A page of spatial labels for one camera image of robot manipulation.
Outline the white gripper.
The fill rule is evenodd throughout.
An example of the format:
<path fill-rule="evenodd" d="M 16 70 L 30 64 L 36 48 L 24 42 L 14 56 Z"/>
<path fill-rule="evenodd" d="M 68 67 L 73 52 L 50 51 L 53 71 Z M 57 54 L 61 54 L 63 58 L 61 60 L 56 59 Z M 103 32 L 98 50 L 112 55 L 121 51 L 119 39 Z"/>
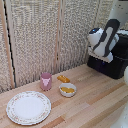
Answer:
<path fill-rule="evenodd" d="M 104 57 L 102 54 L 96 54 L 92 47 L 88 47 L 88 54 L 96 59 L 100 59 L 100 60 L 103 60 L 107 63 L 110 63 L 112 60 L 113 60 L 113 55 L 112 53 L 110 52 L 106 57 Z"/>

